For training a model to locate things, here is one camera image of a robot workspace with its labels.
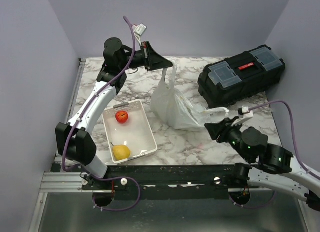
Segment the gray floor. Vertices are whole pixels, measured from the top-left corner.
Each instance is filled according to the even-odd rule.
[[[255,192],[250,205],[266,202],[268,191]],[[114,207],[131,201],[114,202]],[[303,232],[298,202],[278,194],[263,209],[241,209],[228,200],[143,200],[125,212],[93,209],[92,195],[50,194],[41,232]]]

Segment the red label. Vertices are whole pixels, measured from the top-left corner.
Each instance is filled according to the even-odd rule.
[[[251,62],[251,63],[247,63],[245,65],[240,66],[238,69],[242,71],[242,70],[244,70],[244,69],[246,69],[248,67],[254,66],[254,65],[255,64],[253,62]]]

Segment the yellow pear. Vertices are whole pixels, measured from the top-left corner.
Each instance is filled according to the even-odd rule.
[[[130,157],[131,151],[125,145],[115,145],[112,148],[113,155],[117,161],[121,161]]]

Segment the toolbox lid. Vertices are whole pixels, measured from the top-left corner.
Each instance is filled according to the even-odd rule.
[[[273,70],[283,65],[279,57],[267,47],[258,48],[254,51],[251,51],[250,54],[252,54],[257,61],[262,64],[266,71]]]
[[[223,88],[233,86],[240,83],[242,80],[235,71],[230,68],[229,64],[225,61],[214,64],[208,68],[211,72],[208,74],[214,85],[221,83]]]

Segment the bag handle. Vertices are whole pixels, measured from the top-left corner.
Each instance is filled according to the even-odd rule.
[[[176,81],[176,74],[178,70],[178,66],[175,62],[171,61],[173,63],[173,68],[172,68],[172,73],[169,79],[169,89],[173,89],[175,87],[175,81]],[[162,70],[162,76],[161,76],[161,81],[165,82],[166,81],[166,75],[167,75],[168,68],[164,68]]]

